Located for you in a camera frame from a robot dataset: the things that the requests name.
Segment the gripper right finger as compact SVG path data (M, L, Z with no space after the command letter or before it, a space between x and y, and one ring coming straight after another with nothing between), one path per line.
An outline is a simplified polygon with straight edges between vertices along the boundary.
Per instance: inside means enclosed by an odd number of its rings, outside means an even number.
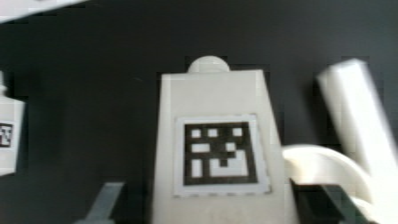
M300 224L380 224L372 198L337 184L289 180Z

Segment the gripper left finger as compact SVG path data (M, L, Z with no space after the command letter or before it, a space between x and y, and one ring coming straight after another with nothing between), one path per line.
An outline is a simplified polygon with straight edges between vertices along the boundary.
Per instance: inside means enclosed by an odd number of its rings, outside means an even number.
M72 224L115 224L115 221L110 216L122 187L122 182L106 182L102 184L86 216Z

